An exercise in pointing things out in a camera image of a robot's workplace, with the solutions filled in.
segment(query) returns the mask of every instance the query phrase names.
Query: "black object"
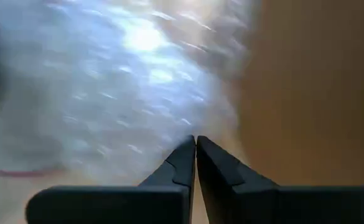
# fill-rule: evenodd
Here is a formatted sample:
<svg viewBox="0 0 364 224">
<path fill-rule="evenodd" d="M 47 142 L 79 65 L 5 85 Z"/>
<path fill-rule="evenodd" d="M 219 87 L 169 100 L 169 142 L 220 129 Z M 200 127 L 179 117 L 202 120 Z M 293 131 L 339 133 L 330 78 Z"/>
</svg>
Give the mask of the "black object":
<svg viewBox="0 0 364 224">
<path fill-rule="evenodd" d="M 27 205 L 29 224 L 190 223 L 195 141 L 191 136 L 137 187 L 53 187 Z"/>
<path fill-rule="evenodd" d="M 54 187 L 27 206 L 29 224 L 191 222 L 189 137 L 137 187 Z M 364 223 L 364 187 L 281 187 L 205 136 L 197 167 L 211 224 Z"/>
</svg>

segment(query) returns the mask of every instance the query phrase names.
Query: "blurry white object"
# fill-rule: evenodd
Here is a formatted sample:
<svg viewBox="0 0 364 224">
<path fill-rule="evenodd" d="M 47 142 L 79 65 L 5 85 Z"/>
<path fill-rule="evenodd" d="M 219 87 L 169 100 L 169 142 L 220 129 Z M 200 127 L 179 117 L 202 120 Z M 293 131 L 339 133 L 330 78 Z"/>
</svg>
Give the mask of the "blurry white object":
<svg viewBox="0 0 364 224">
<path fill-rule="evenodd" d="M 251 3 L 1 0 L 0 174 L 137 184 L 235 125 L 216 74 L 246 53 Z"/>
</svg>

